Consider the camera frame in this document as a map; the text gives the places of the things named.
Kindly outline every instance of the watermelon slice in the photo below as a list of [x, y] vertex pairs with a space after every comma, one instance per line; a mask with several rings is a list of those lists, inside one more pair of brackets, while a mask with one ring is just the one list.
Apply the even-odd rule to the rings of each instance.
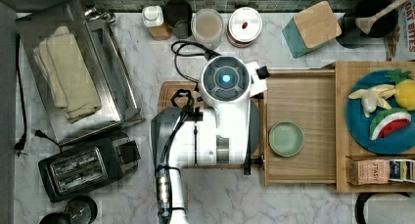
[[407, 126], [410, 122], [411, 115], [401, 108], [392, 108], [379, 112], [370, 124], [370, 139], [384, 138]]

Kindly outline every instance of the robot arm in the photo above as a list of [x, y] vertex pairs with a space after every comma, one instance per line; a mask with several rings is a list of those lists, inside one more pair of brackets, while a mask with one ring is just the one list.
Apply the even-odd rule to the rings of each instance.
[[204, 102], [211, 108], [199, 113], [193, 112], [193, 106], [186, 106], [184, 111], [170, 108], [152, 120], [161, 224], [188, 223], [181, 168], [244, 163], [249, 144], [250, 97], [266, 90], [265, 80], [255, 76], [258, 67], [257, 63], [244, 65], [233, 57], [216, 57], [202, 71], [199, 85]]

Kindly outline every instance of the banana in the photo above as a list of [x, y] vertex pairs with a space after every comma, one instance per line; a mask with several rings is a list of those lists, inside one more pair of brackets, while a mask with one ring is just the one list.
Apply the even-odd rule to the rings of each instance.
[[377, 107], [389, 110], [391, 105], [386, 101], [386, 99], [393, 96], [394, 93], [394, 85], [380, 84], [367, 90], [356, 90], [348, 95], [348, 97], [350, 99], [361, 99], [364, 115], [369, 117], [370, 113], [374, 112]]

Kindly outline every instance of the towel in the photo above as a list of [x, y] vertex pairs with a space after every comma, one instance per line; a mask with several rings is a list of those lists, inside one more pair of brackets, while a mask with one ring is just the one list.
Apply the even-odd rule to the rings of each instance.
[[33, 49], [34, 60], [51, 88], [54, 106], [74, 123], [101, 108], [94, 82], [75, 37], [66, 26]]

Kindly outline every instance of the jar lid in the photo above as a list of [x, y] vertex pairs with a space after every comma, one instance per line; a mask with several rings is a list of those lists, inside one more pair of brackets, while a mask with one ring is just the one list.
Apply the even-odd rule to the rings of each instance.
[[236, 10], [229, 20], [229, 32], [238, 42], [255, 40], [262, 30], [259, 12], [250, 7]]
[[143, 9], [143, 22], [144, 25], [149, 26], [158, 26], [162, 25], [162, 10], [160, 6], [146, 7]]

